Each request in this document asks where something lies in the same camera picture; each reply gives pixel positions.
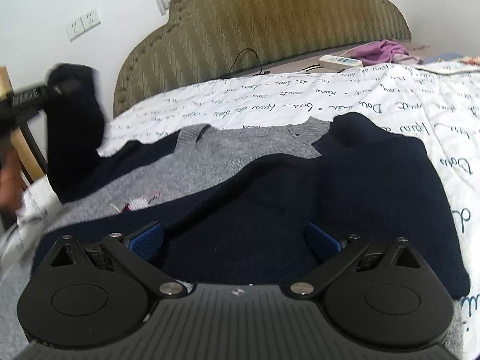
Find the wooden furniture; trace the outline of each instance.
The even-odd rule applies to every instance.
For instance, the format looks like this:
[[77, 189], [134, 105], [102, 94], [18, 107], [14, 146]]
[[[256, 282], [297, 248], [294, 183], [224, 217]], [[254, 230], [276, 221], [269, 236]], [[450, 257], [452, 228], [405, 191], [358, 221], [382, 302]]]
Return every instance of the wooden furniture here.
[[[5, 66], [0, 66], [0, 101], [3, 100], [6, 93], [11, 91], [11, 83], [8, 77], [7, 68]], [[20, 128], [11, 133], [11, 144], [18, 152], [20, 160], [22, 161], [23, 173], [30, 182], [34, 182], [39, 178], [45, 175], [45, 172], [42, 170], [39, 162], [35, 158], [34, 153], [26, 139], [30, 138], [29, 141], [33, 140], [33, 137], [30, 134], [30, 131], [21, 131]]]

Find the wall socket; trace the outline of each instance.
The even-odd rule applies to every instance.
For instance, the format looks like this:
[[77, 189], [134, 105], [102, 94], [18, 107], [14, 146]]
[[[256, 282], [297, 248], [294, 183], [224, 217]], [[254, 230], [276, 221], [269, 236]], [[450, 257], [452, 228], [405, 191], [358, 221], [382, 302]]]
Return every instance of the wall socket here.
[[67, 33], [70, 40], [74, 40], [85, 32], [82, 21], [77, 17], [74, 21], [67, 25]]
[[67, 25], [67, 33], [70, 41], [78, 38], [84, 32], [101, 23], [97, 8], [77, 17], [74, 21]]

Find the bed sheet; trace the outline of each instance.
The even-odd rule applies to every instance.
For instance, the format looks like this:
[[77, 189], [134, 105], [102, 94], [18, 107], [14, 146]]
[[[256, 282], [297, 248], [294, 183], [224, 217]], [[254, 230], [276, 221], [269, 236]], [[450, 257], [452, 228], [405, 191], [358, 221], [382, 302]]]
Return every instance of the bed sheet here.
[[471, 292], [455, 303], [463, 356], [480, 353], [480, 72], [459, 63], [396, 64], [343, 73], [213, 80], [146, 99], [110, 123], [99, 153], [155, 142], [181, 127], [281, 126], [360, 112], [386, 131], [420, 138], [452, 210]]

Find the power strip socket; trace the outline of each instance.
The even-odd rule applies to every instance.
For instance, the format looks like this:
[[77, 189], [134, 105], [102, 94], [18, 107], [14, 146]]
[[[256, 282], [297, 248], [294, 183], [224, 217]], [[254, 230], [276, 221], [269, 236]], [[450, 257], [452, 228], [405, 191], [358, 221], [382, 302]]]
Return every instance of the power strip socket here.
[[361, 68], [363, 62], [358, 59], [327, 54], [320, 57], [320, 66], [333, 71], [341, 71], [348, 68]]

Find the gray sweater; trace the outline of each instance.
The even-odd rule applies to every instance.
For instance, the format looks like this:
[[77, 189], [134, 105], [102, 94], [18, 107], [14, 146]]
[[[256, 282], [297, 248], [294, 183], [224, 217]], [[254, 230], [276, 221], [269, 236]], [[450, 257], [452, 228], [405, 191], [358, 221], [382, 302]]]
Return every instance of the gray sweater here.
[[[68, 203], [45, 232], [130, 209], [178, 199], [213, 187], [263, 155], [319, 156], [312, 147], [329, 123], [310, 118], [301, 125], [217, 130], [209, 125], [183, 128], [174, 153], [135, 169], [97, 192]], [[0, 359], [16, 356], [27, 340], [16, 316], [18, 298], [30, 279], [34, 251], [15, 264], [0, 282]]]

